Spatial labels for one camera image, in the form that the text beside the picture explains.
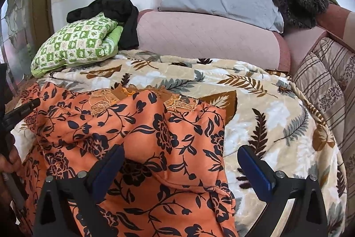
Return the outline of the person's left hand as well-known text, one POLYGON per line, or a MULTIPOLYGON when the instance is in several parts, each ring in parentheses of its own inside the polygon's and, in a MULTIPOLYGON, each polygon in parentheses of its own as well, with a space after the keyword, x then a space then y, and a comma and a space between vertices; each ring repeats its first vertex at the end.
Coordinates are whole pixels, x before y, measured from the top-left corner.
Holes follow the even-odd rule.
POLYGON ((6 159, 3 155, 1 155, 1 205, 8 207, 12 201, 12 197, 10 192, 8 191, 7 187, 5 186, 3 173, 11 174, 16 173, 18 176, 22 174, 22 162, 19 156, 19 152, 14 145, 15 139, 12 134, 9 135, 10 141, 12 144, 10 153, 9 153, 9 160, 6 159))

